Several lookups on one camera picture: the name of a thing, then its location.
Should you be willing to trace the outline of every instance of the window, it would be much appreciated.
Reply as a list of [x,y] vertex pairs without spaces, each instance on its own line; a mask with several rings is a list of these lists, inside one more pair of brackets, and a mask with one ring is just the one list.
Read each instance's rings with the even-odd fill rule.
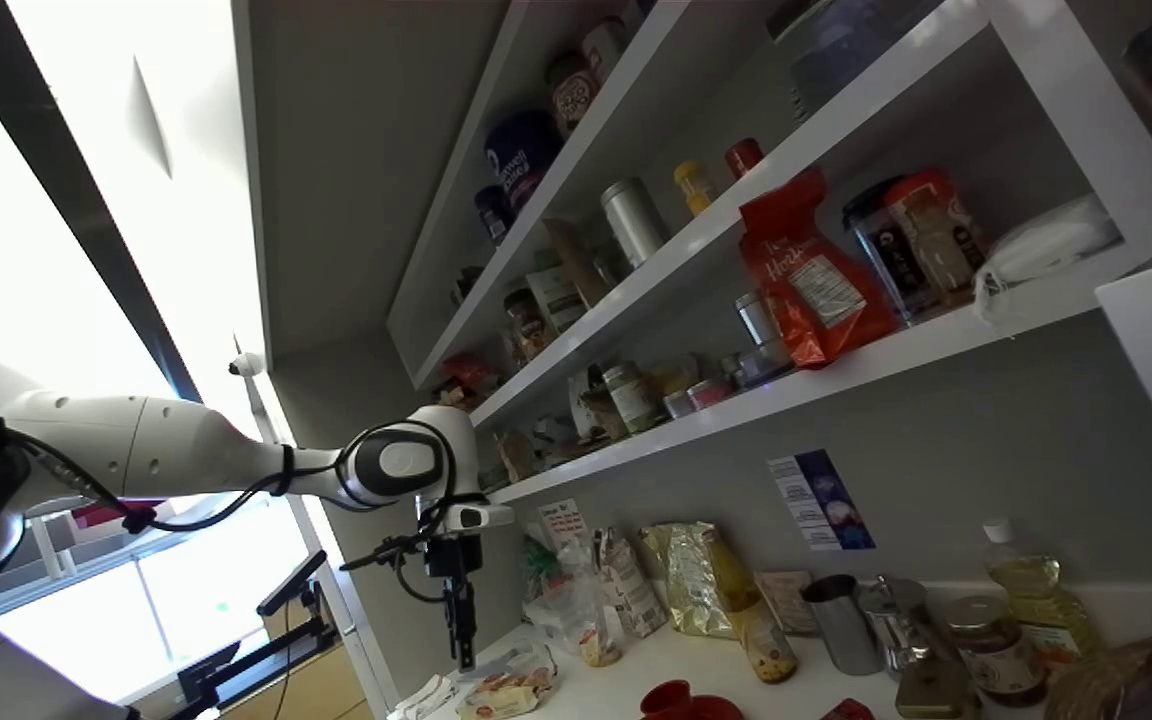
[[253,501],[186,541],[96,541],[88,548],[107,548],[96,557],[76,552],[83,531],[59,548],[69,537],[55,516],[35,522],[26,541],[44,548],[22,548],[26,559],[0,576],[0,633],[117,705],[177,680],[177,668],[220,645],[264,645],[256,606],[309,557],[287,501]]

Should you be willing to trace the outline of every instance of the plastic container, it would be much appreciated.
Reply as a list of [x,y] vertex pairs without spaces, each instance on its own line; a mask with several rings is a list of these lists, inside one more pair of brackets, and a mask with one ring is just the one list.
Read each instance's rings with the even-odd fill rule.
[[1050,673],[1102,650],[1093,613],[1061,590],[1064,565],[1054,552],[1017,537],[1012,522],[986,522],[986,576],[1008,591],[1004,613],[1019,625],[1029,645]]

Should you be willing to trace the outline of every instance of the pantry shelf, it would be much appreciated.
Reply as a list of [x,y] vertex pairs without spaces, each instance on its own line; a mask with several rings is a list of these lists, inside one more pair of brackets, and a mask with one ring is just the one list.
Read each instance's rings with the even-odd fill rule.
[[[928,74],[948,66],[984,30],[986,30],[984,12],[960,0],[948,0],[932,17],[923,17],[901,44],[892,44],[839,96],[830,96],[809,123],[799,123],[786,139],[781,139],[738,185],[733,185],[710,207],[704,207],[688,228],[680,228],[643,269],[635,269],[617,294],[607,294],[560,341],[550,341],[550,347],[545,347],[505,390],[496,390],[473,411],[473,424],[490,427],[528,397],[536,397],[548,382],[576,369],[587,347],[607,341],[635,312],[643,312],[668,287],[688,280],[688,272],[698,269],[710,254],[727,249],[733,233],[738,228],[738,203],[812,168],[821,155],[826,155],[834,146],[859,133],[873,116],[878,116],[892,102],[916,90]],[[462,334],[462,324],[455,320],[445,334],[445,344],[450,344],[455,334]]]
[[643,435],[621,441],[612,448],[601,448],[590,456],[569,460],[560,469],[548,469],[538,476],[528,476],[519,484],[500,489],[490,501],[515,505],[528,495],[545,495],[550,489],[572,489],[583,480],[594,480],[612,469],[677,454],[682,443],[698,443],[723,434],[735,434],[742,424],[821,405],[826,397],[903,376],[940,362],[950,362],[960,352],[984,347],[1012,341],[1019,334],[1037,334],[1046,324],[1061,324],[1069,316],[1093,312],[1097,307],[1097,285],[1109,285],[1132,269],[1145,264],[1145,254],[1132,243],[1120,243],[1102,258],[1085,262],[1078,269],[1023,285],[1017,294],[1004,294],[991,300],[986,316],[978,307],[956,307],[948,316],[923,320],[916,328],[903,328],[896,338],[884,338],[830,369],[821,373],[790,373],[782,382],[770,382],[765,390],[738,392],[723,405],[710,405],[704,411],[680,418],[671,424],[658,424]]

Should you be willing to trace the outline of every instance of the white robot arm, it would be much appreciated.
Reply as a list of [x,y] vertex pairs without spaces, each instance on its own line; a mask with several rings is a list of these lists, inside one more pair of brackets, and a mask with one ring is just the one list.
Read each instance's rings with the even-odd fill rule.
[[[359,565],[401,565],[418,552],[426,574],[445,579],[450,658],[473,668],[468,574],[481,569],[477,531],[505,522],[486,507],[477,476],[477,441],[455,408],[418,408],[329,454],[256,443],[220,411],[185,402],[26,392],[0,408],[0,559],[15,548],[21,511],[78,495],[119,507],[128,530],[165,531],[216,525],[256,493],[321,495],[350,511],[414,495],[414,531],[379,545]],[[122,505],[122,495],[190,493],[240,495],[200,525],[165,525]],[[0,639],[0,702],[4,692],[15,697],[21,685],[30,718],[122,718]]]

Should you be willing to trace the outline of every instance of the snack bag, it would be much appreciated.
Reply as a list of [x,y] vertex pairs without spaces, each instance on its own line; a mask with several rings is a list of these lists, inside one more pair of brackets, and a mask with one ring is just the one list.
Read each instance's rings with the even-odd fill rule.
[[742,269],[795,369],[824,369],[901,328],[873,269],[821,237],[821,201],[824,177],[812,168],[738,207]]

